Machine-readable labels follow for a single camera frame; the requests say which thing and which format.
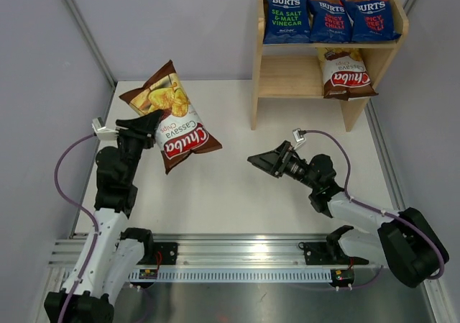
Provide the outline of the large Chuba cassava chips bag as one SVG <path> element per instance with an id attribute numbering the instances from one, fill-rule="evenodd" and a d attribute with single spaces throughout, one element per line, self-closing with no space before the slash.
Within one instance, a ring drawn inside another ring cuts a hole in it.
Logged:
<path id="1" fill-rule="evenodd" d="M 323 97 L 351 101 L 377 96 L 360 49 L 322 47 L 318 49 Z"/>

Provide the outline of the blue Burts sea salt bag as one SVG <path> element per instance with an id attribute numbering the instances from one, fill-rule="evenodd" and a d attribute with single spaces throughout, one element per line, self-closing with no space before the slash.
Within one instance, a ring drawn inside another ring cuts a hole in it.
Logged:
<path id="1" fill-rule="evenodd" d="M 311 42 L 308 0 L 265 0 L 264 45 Z"/>

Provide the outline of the blue Burts chilli bag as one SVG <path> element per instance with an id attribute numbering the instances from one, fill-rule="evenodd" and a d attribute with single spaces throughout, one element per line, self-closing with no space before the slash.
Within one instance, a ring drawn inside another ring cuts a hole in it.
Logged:
<path id="1" fill-rule="evenodd" d="M 311 42 L 351 42 L 351 22 L 341 0 L 308 0 L 308 8 L 312 15 Z"/>
<path id="2" fill-rule="evenodd" d="M 352 42 L 397 40 L 390 0 L 341 0 L 352 21 Z"/>

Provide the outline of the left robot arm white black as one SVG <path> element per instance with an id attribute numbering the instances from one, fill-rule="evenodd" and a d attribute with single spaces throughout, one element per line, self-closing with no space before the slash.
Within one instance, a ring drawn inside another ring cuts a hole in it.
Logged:
<path id="1" fill-rule="evenodd" d="M 164 112 L 157 110 L 135 119 L 118 119 L 109 129 L 101 119 L 92 121 L 87 136 L 113 140 L 96 155 L 94 212 L 68 196 L 63 198 L 88 216 L 92 230 L 62 288 L 49 292 L 44 308 L 51 322 L 112 322 L 114 304 L 137 263 L 155 256 L 152 233 L 128 228 L 137 187 L 134 177 L 144 150 L 155 145 L 155 133 Z"/>

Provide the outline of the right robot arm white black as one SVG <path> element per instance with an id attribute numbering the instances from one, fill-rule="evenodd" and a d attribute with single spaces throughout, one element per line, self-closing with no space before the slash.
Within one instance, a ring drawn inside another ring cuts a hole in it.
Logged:
<path id="1" fill-rule="evenodd" d="M 318 213 L 346 222 L 328 236 L 326 254 L 333 262 L 342 263 L 350 257 L 380 264 L 410 288 L 443 275 L 449 253 L 423 214 L 412 207 L 385 210 L 355 199 L 335 181 L 336 171 L 328 155 L 306 161 L 284 141 L 247 160 L 272 177 L 289 176 L 307 186 L 310 204 Z"/>

